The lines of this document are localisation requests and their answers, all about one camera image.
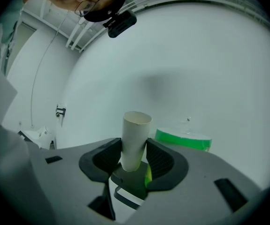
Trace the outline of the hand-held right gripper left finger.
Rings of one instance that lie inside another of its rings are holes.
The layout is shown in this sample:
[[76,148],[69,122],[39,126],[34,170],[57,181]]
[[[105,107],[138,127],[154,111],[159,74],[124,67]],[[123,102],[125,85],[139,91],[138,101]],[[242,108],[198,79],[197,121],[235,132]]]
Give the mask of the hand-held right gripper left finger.
[[121,157],[121,139],[58,150],[28,144],[31,163],[54,212],[53,225],[114,225],[108,180]]

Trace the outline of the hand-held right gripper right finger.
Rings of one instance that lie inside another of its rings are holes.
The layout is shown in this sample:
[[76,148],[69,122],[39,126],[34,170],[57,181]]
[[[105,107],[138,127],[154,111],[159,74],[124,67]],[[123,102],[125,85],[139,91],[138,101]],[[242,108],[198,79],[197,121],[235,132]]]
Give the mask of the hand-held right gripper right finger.
[[174,165],[148,184],[132,225],[239,225],[263,199],[251,179],[212,153],[154,139],[147,151],[170,153]]

